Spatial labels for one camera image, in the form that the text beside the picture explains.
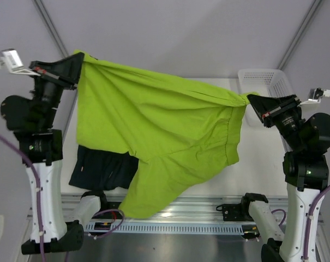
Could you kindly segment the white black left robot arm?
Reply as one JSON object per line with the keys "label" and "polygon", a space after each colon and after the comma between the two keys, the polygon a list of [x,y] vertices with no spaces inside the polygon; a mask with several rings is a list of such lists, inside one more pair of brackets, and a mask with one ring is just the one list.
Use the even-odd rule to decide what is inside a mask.
{"label": "white black left robot arm", "polygon": [[8,96],[0,106],[7,129],[19,142],[16,149],[31,187],[32,231],[29,240],[21,246],[24,255],[79,250],[85,226],[93,216],[103,218],[109,211],[103,193],[87,192],[71,217],[63,217],[63,135],[61,130],[53,128],[53,121],[62,93],[78,86],[83,58],[79,52],[57,62],[33,61],[25,67],[16,50],[0,52],[0,67],[34,80],[31,98]]}

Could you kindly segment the dark navy shorts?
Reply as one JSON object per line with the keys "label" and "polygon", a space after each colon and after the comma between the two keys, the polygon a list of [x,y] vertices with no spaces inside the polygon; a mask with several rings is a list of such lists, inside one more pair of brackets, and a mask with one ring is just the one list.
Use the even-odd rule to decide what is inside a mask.
{"label": "dark navy shorts", "polygon": [[128,189],[138,165],[139,160],[128,152],[93,150],[80,145],[69,185],[90,191]]}

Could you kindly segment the lime green shorts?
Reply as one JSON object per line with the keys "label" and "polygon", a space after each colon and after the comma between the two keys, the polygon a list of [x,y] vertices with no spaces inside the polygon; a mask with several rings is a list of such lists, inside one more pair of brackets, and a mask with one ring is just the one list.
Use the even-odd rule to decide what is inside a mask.
{"label": "lime green shorts", "polygon": [[129,218],[149,218],[239,160],[245,93],[88,53],[77,92],[77,143],[139,161],[119,207]]}

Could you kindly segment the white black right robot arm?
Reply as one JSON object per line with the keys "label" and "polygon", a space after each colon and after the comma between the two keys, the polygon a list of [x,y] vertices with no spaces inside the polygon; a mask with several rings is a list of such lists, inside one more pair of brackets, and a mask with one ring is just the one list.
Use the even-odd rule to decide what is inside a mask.
{"label": "white black right robot arm", "polygon": [[283,160],[286,228],[280,229],[262,194],[245,194],[239,214],[256,223],[263,240],[262,261],[316,261],[317,221],[323,198],[330,190],[325,157],[330,148],[330,115],[319,112],[303,119],[296,95],[271,98],[249,94],[247,98],[263,125],[275,126],[290,147]]}

